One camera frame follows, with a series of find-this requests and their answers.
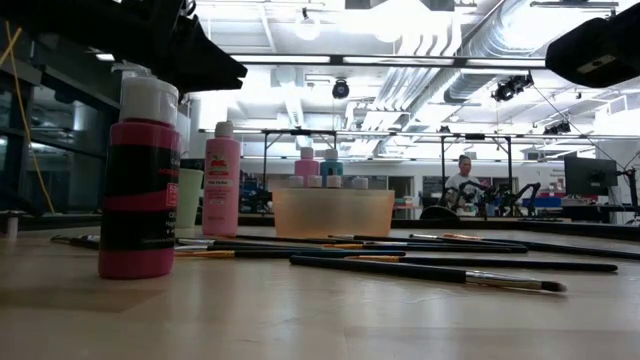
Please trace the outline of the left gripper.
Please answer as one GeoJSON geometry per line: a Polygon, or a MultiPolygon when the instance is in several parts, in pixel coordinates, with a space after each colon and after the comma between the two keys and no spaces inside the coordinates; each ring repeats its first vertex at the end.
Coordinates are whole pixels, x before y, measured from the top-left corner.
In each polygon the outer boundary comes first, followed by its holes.
{"type": "Polygon", "coordinates": [[[101,51],[150,69],[182,93],[237,90],[248,69],[215,45],[195,0],[99,0],[106,39],[101,51]]]}

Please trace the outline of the small magenta paint bottle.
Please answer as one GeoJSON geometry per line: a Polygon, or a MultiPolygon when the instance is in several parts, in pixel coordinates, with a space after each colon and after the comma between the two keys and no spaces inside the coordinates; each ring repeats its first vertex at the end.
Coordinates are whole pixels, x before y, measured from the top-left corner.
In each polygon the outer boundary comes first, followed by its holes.
{"type": "Polygon", "coordinates": [[[153,77],[121,84],[119,121],[110,128],[98,273],[144,279],[171,272],[179,197],[179,92],[153,77]]]}

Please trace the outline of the large teal paint bottle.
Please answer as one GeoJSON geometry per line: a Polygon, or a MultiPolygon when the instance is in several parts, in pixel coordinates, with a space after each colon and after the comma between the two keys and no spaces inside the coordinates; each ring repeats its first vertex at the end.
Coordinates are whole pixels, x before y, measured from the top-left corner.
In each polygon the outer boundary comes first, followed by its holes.
{"type": "Polygon", "coordinates": [[[343,175],[343,164],[339,161],[338,151],[335,148],[329,148],[324,152],[324,160],[320,163],[320,175],[323,177],[343,175]]]}

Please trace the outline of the long white light bar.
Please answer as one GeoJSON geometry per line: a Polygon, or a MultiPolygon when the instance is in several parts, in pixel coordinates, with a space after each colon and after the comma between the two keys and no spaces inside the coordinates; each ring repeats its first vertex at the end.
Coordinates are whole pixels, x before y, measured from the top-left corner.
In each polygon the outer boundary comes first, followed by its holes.
{"type": "Polygon", "coordinates": [[[301,65],[337,67],[406,67],[497,70],[544,70],[544,58],[531,57],[465,57],[465,56],[399,56],[340,54],[230,54],[229,59],[205,61],[204,65],[301,65]]]}

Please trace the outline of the black computer monitor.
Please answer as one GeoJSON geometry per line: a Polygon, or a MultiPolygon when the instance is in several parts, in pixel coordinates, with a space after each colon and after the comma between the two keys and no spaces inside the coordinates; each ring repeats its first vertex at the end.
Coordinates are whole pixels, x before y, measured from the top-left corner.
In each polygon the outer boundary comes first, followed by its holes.
{"type": "Polygon", "coordinates": [[[607,196],[618,185],[613,160],[565,157],[566,193],[579,196],[607,196]]]}

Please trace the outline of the pale green ribbed cup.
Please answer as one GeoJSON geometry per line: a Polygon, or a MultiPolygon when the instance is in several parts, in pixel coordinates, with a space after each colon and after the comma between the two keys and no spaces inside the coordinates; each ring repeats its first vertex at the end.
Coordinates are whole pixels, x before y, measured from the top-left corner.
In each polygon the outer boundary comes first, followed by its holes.
{"type": "Polygon", "coordinates": [[[196,221],[204,172],[181,168],[179,171],[179,200],[177,205],[177,228],[192,228],[196,221]]]}

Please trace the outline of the person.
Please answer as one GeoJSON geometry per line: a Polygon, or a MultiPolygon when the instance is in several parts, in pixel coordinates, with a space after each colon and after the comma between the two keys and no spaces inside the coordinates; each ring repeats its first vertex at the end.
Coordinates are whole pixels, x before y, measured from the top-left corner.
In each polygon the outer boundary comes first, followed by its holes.
{"type": "Polygon", "coordinates": [[[482,193],[476,187],[476,184],[480,185],[480,181],[471,175],[472,161],[468,156],[459,156],[458,169],[445,182],[445,199],[448,207],[455,212],[467,204],[476,203],[482,193]]]}

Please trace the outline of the orange translucent plastic bin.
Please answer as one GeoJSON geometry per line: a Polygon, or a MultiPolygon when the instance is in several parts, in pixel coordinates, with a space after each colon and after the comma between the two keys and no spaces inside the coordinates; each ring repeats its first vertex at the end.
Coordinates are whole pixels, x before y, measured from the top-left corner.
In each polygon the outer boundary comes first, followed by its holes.
{"type": "Polygon", "coordinates": [[[390,232],[395,200],[391,190],[282,188],[272,196],[278,236],[386,237],[390,232]]]}

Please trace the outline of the black rounded chair back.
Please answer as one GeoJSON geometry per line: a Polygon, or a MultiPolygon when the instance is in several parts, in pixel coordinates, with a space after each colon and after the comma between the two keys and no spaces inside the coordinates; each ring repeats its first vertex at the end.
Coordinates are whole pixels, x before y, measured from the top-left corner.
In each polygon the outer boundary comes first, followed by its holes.
{"type": "Polygon", "coordinates": [[[459,221],[460,218],[455,211],[451,209],[432,205],[425,207],[419,217],[420,220],[437,220],[437,221],[459,221]]]}

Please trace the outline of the small white cylinder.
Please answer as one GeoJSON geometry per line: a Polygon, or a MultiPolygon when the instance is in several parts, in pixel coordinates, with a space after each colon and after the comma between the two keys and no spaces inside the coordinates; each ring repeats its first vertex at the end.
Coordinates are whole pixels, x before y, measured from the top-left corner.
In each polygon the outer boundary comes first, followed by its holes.
{"type": "Polygon", "coordinates": [[[0,210],[0,237],[15,239],[19,231],[21,211],[0,210]]]}

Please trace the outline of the black background rig frame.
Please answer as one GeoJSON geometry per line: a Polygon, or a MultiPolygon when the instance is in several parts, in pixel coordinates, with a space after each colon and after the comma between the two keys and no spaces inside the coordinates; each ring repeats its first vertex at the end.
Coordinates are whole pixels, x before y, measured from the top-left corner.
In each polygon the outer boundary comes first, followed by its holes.
{"type": "Polygon", "coordinates": [[[484,141],[492,140],[497,146],[500,146],[498,139],[503,139],[506,142],[506,147],[503,151],[507,154],[507,169],[508,169],[508,188],[513,188],[513,158],[512,158],[512,139],[514,135],[508,134],[484,134],[484,133],[446,133],[446,132],[397,132],[397,131],[345,131],[345,130],[312,130],[312,129],[262,129],[259,131],[264,136],[264,153],[263,153],[263,177],[266,177],[266,164],[267,164],[267,150],[269,148],[268,137],[271,134],[277,135],[290,135],[290,136],[332,136],[333,147],[337,146],[337,140],[339,136],[353,136],[353,137],[379,137],[387,138],[394,136],[401,137],[417,137],[418,139],[429,137],[439,138],[441,145],[441,167],[442,176],[445,176],[445,153],[444,148],[445,140],[452,139],[464,139],[467,141],[484,141]]]}

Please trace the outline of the black aluminium rig frame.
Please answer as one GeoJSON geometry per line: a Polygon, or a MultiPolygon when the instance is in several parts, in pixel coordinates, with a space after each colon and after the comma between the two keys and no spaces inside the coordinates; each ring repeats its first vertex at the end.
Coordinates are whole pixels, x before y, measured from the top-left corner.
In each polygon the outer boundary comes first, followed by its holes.
{"type": "MultiPolygon", "coordinates": [[[[18,229],[22,231],[51,230],[98,226],[101,216],[97,214],[50,215],[33,217],[18,216],[18,229]]],[[[530,231],[550,234],[594,237],[611,240],[640,242],[640,227],[627,225],[521,221],[513,219],[484,220],[392,220],[392,229],[457,229],[457,230],[507,230],[530,231]]]]}

